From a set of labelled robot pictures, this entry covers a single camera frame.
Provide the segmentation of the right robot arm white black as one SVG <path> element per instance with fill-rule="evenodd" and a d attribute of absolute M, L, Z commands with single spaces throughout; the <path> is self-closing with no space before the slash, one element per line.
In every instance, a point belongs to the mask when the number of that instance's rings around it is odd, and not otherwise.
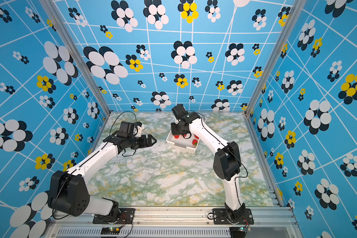
<path fill-rule="evenodd" d="M 242 166 L 239 146 L 234 141 L 228 142 L 217 135 L 203 117 L 196 112 L 188 112 L 182 104 L 174 106 L 172 112 L 177 120 L 171 123 L 172 134 L 195 135 L 214 154 L 213 170 L 223 180 L 228 220 L 233 224 L 238 223 L 246 209 L 238 181 Z"/>

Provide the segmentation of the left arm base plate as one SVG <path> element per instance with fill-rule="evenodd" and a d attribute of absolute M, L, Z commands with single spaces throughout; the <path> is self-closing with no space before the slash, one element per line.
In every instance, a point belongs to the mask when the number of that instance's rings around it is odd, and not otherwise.
<path fill-rule="evenodd" d="M 109 215 L 95 215 L 93 224 L 131 224 L 135 216 L 135 208 L 118 208 L 112 211 Z"/>

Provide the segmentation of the white perforated plastic basket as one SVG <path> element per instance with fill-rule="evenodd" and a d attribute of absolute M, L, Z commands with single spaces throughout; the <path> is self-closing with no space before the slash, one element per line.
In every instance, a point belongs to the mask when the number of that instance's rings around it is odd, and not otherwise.
<path fill-rule="evenodd" d="M 198 148 L 198 145 L 201 142 L 201 140 L 200 140 L 200 138 L 196 139 L 194 137 L 194 135 L 196 135 L 196 134 L 192 133 L 191 130 L 190 130 L 190 132 L 191 132 L 192 136 L 189 136 L 189 134 L 188 134 L 188 138 L 183 138 L 183 136 L 180 135 L 178 139 L 175 139 L 174 136 L 172 135 L 171 129 L 170 129 L 169 134 L 168 134 L 168 136 L 166 138 L 166 142 L 172 148 L 178 149 L 178 150 L 183 151 L 183 152 L 188 152 L 188 153 L 191 153 L 191 154 L 195 154 L 195 152 L 196 152 L 196 150 Z M 198 140 L 197 146 L 194 146 L 192 144 L 192 141 L 194 139 Z"/>

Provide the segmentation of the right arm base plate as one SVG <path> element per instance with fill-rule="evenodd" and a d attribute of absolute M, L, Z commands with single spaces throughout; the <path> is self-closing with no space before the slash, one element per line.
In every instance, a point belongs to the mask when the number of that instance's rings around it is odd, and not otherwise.
<path fill-rule="evenodd" d="M 226 208 L 214 208 L 207 215 L 208 219 L 213 220 L 215 225 L 253 225 L 254 219 L 250 209 L 239 209 L 231 211 Z"/>

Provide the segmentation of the clear plastic clamshell container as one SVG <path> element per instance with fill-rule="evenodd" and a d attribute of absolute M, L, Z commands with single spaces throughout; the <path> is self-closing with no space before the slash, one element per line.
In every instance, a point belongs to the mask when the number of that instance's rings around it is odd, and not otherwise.
<path fill-rule="evenodd" d="M 161 171 L 158 167 L 142 166 L 130 171 L 128 180 L 130 188 L 133 191 L 144 191 L 147 189 L 156 189 L 160 186 L 157 182 Z"/>

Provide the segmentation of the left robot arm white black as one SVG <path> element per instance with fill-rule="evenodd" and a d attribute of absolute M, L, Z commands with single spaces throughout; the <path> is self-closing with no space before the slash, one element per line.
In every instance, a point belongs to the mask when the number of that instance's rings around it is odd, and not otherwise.
<path fill-rule="evenodd" d="M 136 151 L 152 147 L 157 140 L 150 134 L 143 135 L 143 129 L 141 122 L 121 122 L 119 130 L 107 136 L 80 163 L 64 172 L 55 172 L 48 192 L 48 206 L 52 212 L 74 217 L 93 214 L 105 223 L 116 223 L 121 216 L 118 202 L 91 196 L 87 184 L 107 162 L 123 154 L 126 149 Z"/>

